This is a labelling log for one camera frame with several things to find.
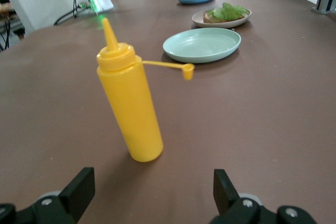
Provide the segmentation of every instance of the yellow squeeze bottle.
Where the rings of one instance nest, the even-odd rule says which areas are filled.
[[[186,80],[194,65],[142,61],[131,45],[118,43],[107,18],[102,22],[107,46],[97,55],[97,74],[132,158],[152,161],[163,143],[143,64],[181,68]]]

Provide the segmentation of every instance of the bread slice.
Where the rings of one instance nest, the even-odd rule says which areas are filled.
[[[213,15],[208,15],[208,13],[206,12],[203,16],[203,22],[204,23],[224,23],[224,22],[229,22],[228,20],[225,20],[225,19],[219,19],[219,18],[216,18],[215,16]]]

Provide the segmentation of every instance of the screw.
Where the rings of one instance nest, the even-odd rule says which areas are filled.
[[[44,199],[44,200],[42,200],[41,205],[43,205],[43,206],[47,206],[47,205],[49,205],[52,201],[53,201],[52,199]]]
[[[298,216],[298,212],[296,212],[292,208],[286,208],[285,212],[286,214],[288,214],[290,217],[293,217],[293,218]]]
[[[252,206],[253,206],[253,202],[250,201],[249,199],[244,199],[244,200],[243,200],[243,205],[244,205],[245,207],[252,207]]]

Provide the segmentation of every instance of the tabletop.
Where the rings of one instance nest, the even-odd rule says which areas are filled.
[[[0,199],[17,209],[94,167],[96,195],[79,223],[209,223],[214,169],[271,211],[294,205],[331,223],[336,202],[333,15],[306,0],[112,0],[115,8],[38,30],[0,54]],[[107,17],[144,60],[191,17],[223,2],[252,11],[229,57],[197,64],[194,79],[145,66],[164,143],[134,161],[99,82]]]

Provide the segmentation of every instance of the green led light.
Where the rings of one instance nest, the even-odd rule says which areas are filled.
[[[93,9],[94,12],[97,13],[97,12],[101,11],[101,8],[100,8],[97,0],[91,0],[90,2],[92,3],[92,9]]]

